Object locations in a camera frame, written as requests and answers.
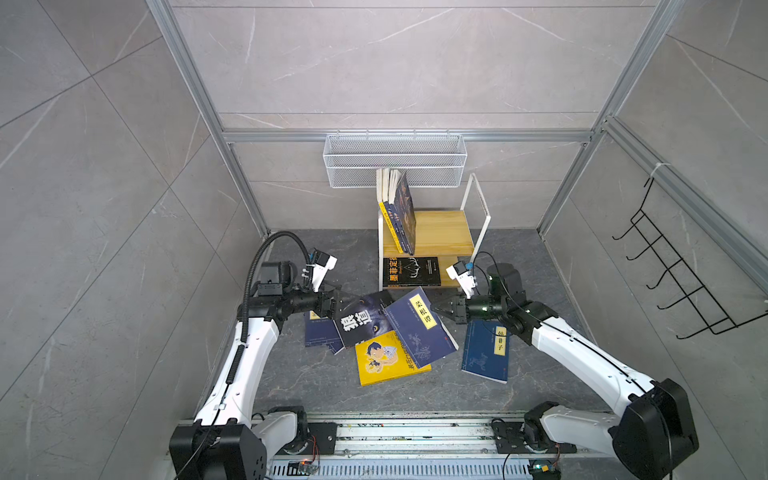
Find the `dark blue book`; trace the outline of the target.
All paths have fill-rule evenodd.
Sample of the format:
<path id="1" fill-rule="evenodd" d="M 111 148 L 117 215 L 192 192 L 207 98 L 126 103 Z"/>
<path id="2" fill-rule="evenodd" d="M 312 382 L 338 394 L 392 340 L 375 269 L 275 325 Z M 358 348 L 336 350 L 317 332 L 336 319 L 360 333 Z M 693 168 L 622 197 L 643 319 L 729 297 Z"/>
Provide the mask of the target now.
<path id="1" fill-rule="evenodd" d="M 319 317 L 310 311 L 305 314 L 304 325 L 304 344 L 306 347 L 325 346 L 334 355 L 344 349 L 333 319 Z"/>

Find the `black book white characters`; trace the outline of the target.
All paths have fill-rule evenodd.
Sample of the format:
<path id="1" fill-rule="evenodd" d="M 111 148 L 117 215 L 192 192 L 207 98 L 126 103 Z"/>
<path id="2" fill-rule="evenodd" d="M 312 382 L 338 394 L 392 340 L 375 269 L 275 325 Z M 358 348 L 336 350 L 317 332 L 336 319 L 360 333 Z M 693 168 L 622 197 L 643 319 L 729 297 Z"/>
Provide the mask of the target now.
<path id="1" fill-rule="evenodd" d="M 361 296 L 346 305 L 334 324 L 345 348 L 388 333 L 392 326 L 385 309 L 394 302 L 389 291 L 382 290 Z"/>

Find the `navy book yellow label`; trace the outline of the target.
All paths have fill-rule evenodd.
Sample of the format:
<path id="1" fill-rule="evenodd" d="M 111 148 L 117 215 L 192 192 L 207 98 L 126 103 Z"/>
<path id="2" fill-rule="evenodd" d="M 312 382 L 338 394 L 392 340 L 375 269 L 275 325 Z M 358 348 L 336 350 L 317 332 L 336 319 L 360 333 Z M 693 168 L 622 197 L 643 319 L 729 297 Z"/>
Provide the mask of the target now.
<path id="1" fill-rule="evenodd" d="M 384 309 L 384 313 L 418 368 L 458 351 L 458 344 L 431 310 L 422 287 L 405 294 Z"/>

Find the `purple portrait book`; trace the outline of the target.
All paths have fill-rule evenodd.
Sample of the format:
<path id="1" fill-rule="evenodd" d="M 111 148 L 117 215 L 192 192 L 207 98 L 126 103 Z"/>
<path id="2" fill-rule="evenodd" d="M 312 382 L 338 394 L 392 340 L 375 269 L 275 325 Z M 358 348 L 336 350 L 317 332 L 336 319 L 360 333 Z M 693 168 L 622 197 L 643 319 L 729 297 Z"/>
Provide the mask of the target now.
<path id="1" fill-rule="evenodd" d="M 401 173 L 396 169 L 391 170 L 390 199 L 393 201 L 403 222 L 410 244 L 411 256 L 413 256 L 416 247 L 416 218 L 407 173 Z"/>
<path id="2" fill-rule="evenodd" d="M 410 244 L 409 244 L 407 236 L 406 236 L 405 227 L 403 225 L 402 220 L 400 219 L 400 216 L 398 214 L 398 211 L 397 211 L 393 201 L 390 199 L 390 179 L 389 179 L 389 205 L 388 205 L 389 213 L 390 213 L 390 216 L 392 217 L 392 222 L 393 222 L 394 226 L 398 230 L 398 235 L 400 237 L 400 242 L 401 242 L 402 247 L 403 247 L 403 249 L 405 251 L 404 254 L 405 255 L 411 255 Z"/>

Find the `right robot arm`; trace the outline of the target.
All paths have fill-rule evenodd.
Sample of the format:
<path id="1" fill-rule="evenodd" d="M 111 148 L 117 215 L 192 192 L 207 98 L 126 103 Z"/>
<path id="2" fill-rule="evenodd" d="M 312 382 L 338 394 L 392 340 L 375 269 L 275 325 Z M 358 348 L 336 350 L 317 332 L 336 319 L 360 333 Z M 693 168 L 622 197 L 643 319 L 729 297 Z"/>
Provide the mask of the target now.
<path id="1" fill-rule="evenodd" d="M 607 413 L 543 402 L 529 410 L 521 433 L 528 450 L 544 453 L 571 444 L 611 455 L 638 479 L 670 478 L 700 442 L 688 395 L 671 379 L 656 381 L 625 365 L 572 328 L 549 306 L 530 301 L 508 263 L 486 273 L 488 292 L 476 291 L 472 266 L 447 267 L 462 292 L 445 314 L 456 322 L 497 320 L 507 334 L 548 355 L 590 387 Z"/>

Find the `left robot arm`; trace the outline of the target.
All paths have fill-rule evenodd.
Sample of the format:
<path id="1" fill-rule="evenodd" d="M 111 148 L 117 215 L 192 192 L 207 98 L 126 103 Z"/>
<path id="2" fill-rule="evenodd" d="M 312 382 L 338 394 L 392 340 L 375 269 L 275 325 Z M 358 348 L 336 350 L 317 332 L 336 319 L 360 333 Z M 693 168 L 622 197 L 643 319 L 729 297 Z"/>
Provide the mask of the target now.
<path id="1" fill-rule="evenodd" d="M 321 288 L 335 257 L 315 251 L 300 283 L 287 262 L 264 264 L 259 281 L 246 290 L 241 319 L 224 366 L 190 424 L 174 430 L 169 452 L 178 479 L 263 479 L 279 452 L 300 454 L 311 436 L 301 407 L 276 407 L 254 422 L 254 402 L 269 354 L 284 322 L 313 312 L 331 318 L 338 294 Z"/>

